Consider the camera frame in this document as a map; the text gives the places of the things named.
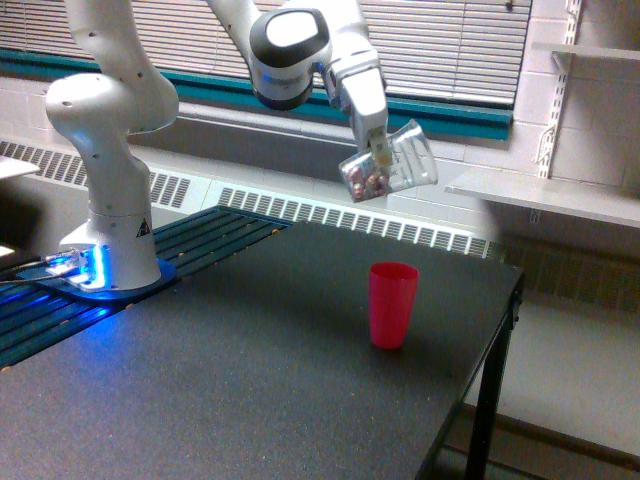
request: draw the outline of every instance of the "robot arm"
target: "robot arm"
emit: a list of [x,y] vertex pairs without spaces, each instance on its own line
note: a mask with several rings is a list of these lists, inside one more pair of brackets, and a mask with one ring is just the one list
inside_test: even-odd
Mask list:
[[356,0],[290,0],[260,14],[252,0],[207,0],[244,57],[256,96],[269,108],[304,103],[313,74],[329,101],[350,116],[363,152],[388,166],[387,102],[378,53]]
[[104,275],[78,278],[86,290],[131,290],[160,277],[151,233],[149,169],[127,144],[132,133],[173,122],[178,97],[147,58],[130,0],[65,0],[71,33],[102,74],[54,82],[46,97],[53,126],[78,149],[89,185],[89,219],[62,245],[99,248]]

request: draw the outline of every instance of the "window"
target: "window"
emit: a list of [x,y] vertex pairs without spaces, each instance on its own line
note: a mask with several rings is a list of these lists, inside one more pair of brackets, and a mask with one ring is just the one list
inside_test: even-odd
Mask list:
[[[284,3],[256,0],[262,10]],[[513,106],[531,0],[361,0],[397,97]],[[156,66],[248,78],[204,0],[133,0],[138,32]],[[63,0],[0,1],[0,48],[87,58]]]

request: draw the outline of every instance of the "blue led light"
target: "blue led light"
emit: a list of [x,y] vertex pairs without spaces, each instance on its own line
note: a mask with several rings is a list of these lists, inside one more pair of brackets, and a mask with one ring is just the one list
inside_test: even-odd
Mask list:
[[92,270],[92,279],[93,283],[96,287],[102,288],[106,285],[106,268],[105,268],[105,258],[102,255],[102,247],[96,245],[93,247],[93,268]]

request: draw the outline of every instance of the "radiator vent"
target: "radiator vent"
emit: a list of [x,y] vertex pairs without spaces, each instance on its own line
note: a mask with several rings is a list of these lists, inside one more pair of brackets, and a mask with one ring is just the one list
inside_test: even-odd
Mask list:
[[424,222],[401,222],[391,215],[376,215],[350,207],[312,201],[288,195],[274,196],[252,187],[218,184],[218,205],[269,215],[290,222],[314,222],[332,227],[392,237],[410,243],[441,248],[461,254],[487,258],[490,252],[504,251],[493,247],[493,242],[474,237],[471,232],[446,228]]
[[[43,180],[87,187],[87,171],[78,156],[6,141],[0,142],[0,155],[36,165],[40,171],[34,175]],[[151,171],[149,181],[153,205],[182,209],[192,183],[190,178]]]

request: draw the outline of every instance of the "red cup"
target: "red cup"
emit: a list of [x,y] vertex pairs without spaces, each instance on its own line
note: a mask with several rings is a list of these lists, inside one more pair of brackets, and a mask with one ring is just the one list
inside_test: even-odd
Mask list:
[[369,270],[369,329],[378,348],[400,348],[409,329],[420,272],[411,265],[376,263]]

